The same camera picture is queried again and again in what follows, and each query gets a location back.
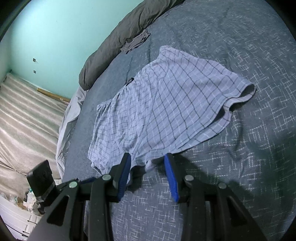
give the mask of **mint green wall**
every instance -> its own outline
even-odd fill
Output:
[[[140,2],[32,0],[11,27],[11,69],[38,87],[71,98],[88,56]]]
[[[10,70],[11,28],[8,29],[0,42],[0,83]]]

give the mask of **wooden strip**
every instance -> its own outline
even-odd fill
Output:
[[[63,96],[60,96],[60,95],[56,95],[56,94],[50,93],[50,92],[45,91],[45,90],[40,89],[40,88],[38,88],[37,91],[40,92],[40,93],[42,93],[42,94],[44,94],[44,95],[46,95],[46,96],[49,96],[50,98],[55,99],[55,100],[66,101],[68,103],[71,100],[71,99],[68,99],[66,97],[63,97]]]

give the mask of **gray patterned bedsheet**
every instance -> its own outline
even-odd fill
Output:
[[[157,58],[162,45],[214,60],[255,84],[255,96],[234,106],[231,123],[214,138],[176,156],[211,184],[226,182],[269,240],[295,217],[296,43],[264,0],[185,0],[148,27],[150,37],[120,53],[88,92],[66,161],[63,181],[99,176],[87,158],[96,106]],[[162,165],[139,177],[112,204],[115,240],[180,240],[184,205],[171,198]]]

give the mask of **wall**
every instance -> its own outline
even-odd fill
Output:
[[[8,29],[0,42],[0,83],[10,70],[11,28]]]
[[[11,69],[71,98],[88,56],[141,1],[32,0],[12,25]]]

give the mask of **crumpled gray cloth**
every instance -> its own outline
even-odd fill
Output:
[[[88,158],[106,174],[129,152],[131,167],[148,170],[151,160],[220,133],[230,122],[230,107],[254,93],[251,82],[221,64],[162,46],[133,82],[97,106]]]
[[[144,43],[149,36],[150,33],[148,33],[147,29],[144,29],[137,37],[127,39],[125,45],[120,49],[121,52],[128,53],[129,51],[132,51],[134,48],[137,48]]]

